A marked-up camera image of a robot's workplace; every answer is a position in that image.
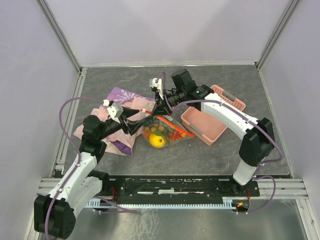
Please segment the clear zip top bag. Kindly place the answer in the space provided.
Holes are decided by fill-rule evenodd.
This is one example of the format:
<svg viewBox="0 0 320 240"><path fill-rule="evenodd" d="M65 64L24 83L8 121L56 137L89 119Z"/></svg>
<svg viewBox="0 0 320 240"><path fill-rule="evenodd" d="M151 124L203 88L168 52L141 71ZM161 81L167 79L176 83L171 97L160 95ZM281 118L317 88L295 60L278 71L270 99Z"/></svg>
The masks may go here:
<svg viewBox="0 0 320 240"><path fill-rule="evenodd" d="M175 145L175 144L177 144L177 143L179 143L181 141L185 141L185 140L188 140L188 139L191 139L191 138L195 137L195 135L193 133L188 132L177 120L173 119L171 116L168 116L168 115L152 116L151 112L146 110L145 108L142 108L140 111L142 113L144 113L146 118L157 117L160 120L160 124L164 126L164 132L160 132L160 131L151 132L151 134L154 133L154 134L156 134L158 136L162 136L164 138L166 144L161 148L173 146L173 145ZM173 131L183 132L183 133L185 133L187 135L187 137L186 138L181 138L178 141L171 142L170 141L170 133L173 132ZM142 127L142 135L143 135L143 137L144 137L144 133L145 132L144 132L144 126L143 126Z"/></svg>

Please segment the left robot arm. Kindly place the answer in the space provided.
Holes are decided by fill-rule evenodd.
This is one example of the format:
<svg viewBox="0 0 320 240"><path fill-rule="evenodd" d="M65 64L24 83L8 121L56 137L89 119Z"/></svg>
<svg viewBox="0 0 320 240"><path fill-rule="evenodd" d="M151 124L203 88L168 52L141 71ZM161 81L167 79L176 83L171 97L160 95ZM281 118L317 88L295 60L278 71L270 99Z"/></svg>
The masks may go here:
<svg viewBox="0 0 320 240"><path fill-rule="evenodd" d="M110 106L107 110L105 121L96 115L83 120L81 144L71 167L49 193L34 200L34 229L48 240L67 239L87 203L110 191L108 174L94 170L107 147L103 139L118 131L133 135L145 123L144 119L130 119L140 113L138 109Z"/></svg>

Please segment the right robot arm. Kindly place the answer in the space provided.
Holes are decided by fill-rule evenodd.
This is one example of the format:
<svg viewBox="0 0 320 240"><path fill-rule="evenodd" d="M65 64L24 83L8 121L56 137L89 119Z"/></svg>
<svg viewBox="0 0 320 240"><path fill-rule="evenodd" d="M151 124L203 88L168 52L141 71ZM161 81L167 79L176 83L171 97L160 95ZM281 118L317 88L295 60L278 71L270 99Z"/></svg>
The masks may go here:
<svg viewBox="0 0 320 240"><path fill-rule="evenodd" d="M276 146L272 122L261 120L243 113L223 100L207 85L197 85L186 69L180 69L171 76L175 87L165 89L166 75L161 72L150 80L149 85L155 93L154 116L171 115L175 107L188 105L210 115L232 130L240 139L238 167L229 183L231 193L242 195L248 189L262 161Z"/></svg>

